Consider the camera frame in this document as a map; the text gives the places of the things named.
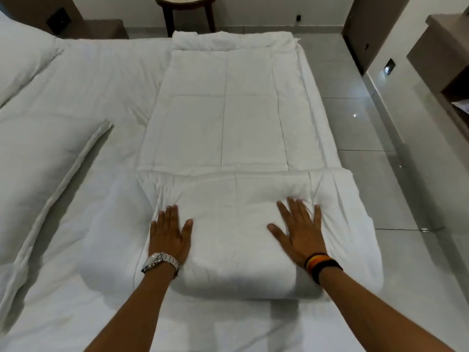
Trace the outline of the person's right hand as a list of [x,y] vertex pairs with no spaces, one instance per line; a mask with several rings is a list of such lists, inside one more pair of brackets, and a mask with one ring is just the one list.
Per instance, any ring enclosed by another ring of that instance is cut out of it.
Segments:
[[313,216],[309,214],[303,202],[299,204],[304,218],[304,225],[302,227],[288,227],[287,215],[289,214],[289,208],[287,208],[281,201],[278,201],[276,205],[282,219],[284,220],[288,231],[287,235],[290,237],[291,241],[279,242],[279,244],[297,266],[303,268],[304,261],[308,256],[314,253],[327,254],[322,231],[321,229],[314,229],[312,225]]

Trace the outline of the person's left hand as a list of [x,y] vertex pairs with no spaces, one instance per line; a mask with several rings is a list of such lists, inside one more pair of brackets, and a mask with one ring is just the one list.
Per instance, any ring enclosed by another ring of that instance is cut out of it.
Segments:
[[156,221],[152,221],[149,229],[148,256],[154,253],[167,253],[185,264],[191,242],[181,242],[179,209],[177,205],[167,206],[165,211],[158,213]]

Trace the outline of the white quilted duvet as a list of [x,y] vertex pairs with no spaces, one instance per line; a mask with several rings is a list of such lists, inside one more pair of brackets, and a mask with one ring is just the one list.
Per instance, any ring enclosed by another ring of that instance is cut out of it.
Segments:
[[338,159],[298,39],[288,32],[175,32],[171,62],[141,146],[138,170],[156,210],[194,219],[182,294],[285,299],[319,289],[268,232],[276,203],[322,210],[327,252],[373,292],[383,268],[373,221]]

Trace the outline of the person's right forearm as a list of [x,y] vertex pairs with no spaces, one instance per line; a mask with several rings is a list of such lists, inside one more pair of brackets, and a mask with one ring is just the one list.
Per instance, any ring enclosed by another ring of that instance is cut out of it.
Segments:
[[320,285],[366,352],[455,352],[337,267],[326,267]]

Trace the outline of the person's left forearm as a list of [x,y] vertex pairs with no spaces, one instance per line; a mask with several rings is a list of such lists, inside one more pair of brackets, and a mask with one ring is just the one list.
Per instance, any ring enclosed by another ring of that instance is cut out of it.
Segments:
[[175,277],[169,263],[145,273],[143,280],[84,352],[149,352],[163,299]]

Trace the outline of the silver metal wristwatch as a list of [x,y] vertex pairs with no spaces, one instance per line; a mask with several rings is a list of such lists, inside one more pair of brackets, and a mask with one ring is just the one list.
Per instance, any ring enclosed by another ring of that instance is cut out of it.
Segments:
[[156,268],[157,266],[164,263],[167,263],[173,267],[174,277],[177,277],[180,269],[179,261],[167,253],[154,253],[150,255],[144,262],[141,272],[145,274],[151,269]]

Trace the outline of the black striped wristbands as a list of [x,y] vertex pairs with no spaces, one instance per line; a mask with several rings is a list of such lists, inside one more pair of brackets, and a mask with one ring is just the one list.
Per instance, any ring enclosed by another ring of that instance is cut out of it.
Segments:
[[320,273],[328,267],[338,268],[343,271],[342,266],[325,253],[314,253],[308,256],[303,264],[304,270],[317,285],[320,285]]

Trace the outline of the white pillow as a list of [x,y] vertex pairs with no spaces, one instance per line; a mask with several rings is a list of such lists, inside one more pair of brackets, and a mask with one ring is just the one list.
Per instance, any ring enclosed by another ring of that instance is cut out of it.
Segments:
[[0,12],[0,108],[66,47],[63,39]]
[[55,114],[0,120],[0,317],[24,284],[51,206],[111,127]]

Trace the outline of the white bed sheet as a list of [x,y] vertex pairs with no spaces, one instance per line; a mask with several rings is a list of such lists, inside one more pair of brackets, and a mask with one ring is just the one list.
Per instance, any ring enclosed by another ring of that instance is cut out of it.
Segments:
[[[113,317],[89,289],[82,240],[116,175],[133,168],[169,62],[168,39],[69,41],[68,49],[0,110],[51,112],[114,126],[50,208],[0,337],[0,352],[83,352]],[[331,301],[205,300],[168,290],[151,352],[362,352]]]

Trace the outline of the brown wooden desk shelf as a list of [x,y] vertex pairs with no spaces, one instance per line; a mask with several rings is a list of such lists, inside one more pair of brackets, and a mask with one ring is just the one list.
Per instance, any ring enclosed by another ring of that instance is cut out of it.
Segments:
[[469,113],[453,103],[469,100],[469,7],[431,14],[407,59],[448,116],[469,136]]

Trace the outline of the brown bedside table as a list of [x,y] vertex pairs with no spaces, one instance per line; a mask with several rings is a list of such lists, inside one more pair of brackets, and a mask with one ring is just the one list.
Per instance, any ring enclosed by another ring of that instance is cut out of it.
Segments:
[[129,39],[121,19],[84,20],[77,39]]

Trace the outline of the dark wooden chair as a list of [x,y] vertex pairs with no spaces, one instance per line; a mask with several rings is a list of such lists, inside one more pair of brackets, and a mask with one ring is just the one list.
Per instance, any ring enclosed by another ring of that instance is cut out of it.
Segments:
[[169,38],[173,36],[175,31],[174,11],[189,11],[198,8],[204,8],[209,31],[216,33],[216,26],[213,14],[213,3],[216,0],[155,0],[157,5],[162,8],[163,16],[166,24],[167,35]]

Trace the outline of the brown wooden wall panel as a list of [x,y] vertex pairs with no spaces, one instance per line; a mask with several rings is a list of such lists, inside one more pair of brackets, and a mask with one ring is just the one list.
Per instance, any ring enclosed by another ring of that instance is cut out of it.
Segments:
[[354,0],[342,29],[342,37],[364,75],[409,0]]

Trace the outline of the black wall socket plate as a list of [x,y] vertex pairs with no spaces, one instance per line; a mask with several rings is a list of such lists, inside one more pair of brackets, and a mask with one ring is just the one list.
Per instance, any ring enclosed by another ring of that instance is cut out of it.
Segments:
[[47,20],[46,24],[54,35],[60,35],[72,22],[64,7],[59,8]]

